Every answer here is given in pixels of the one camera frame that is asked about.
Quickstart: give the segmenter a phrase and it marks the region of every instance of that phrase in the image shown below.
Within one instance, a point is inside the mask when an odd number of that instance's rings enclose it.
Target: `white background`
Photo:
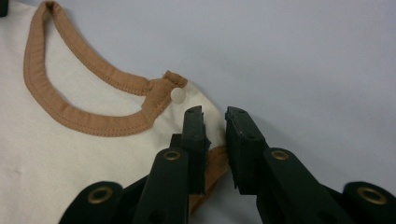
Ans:
[[[249,112],[320,183],[396,195],[396,1],[58,2],[119,69],[179,73],[222,112]],[[190,223],[260,222],[226,175]]]

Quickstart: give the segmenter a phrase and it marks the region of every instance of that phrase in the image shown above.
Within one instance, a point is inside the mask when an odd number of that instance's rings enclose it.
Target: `neckline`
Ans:
[[[140,111],[114,117],[89,113],[69,103],[50,83],[45,69],[44,21],[49,13],[64,43],[95,75],[110,86],[134,95],[146,96]],[[152,127],[154,120],[171,103],[171,91],[183,88],[187,80],[167,71],[163,78],[148,80],[117,69],[99,57],[80,37],[56,2],[43,2],[32,18],[23,62],[25,85],[43,109],[63,126],[92,135],[125,136],[141,133]]]

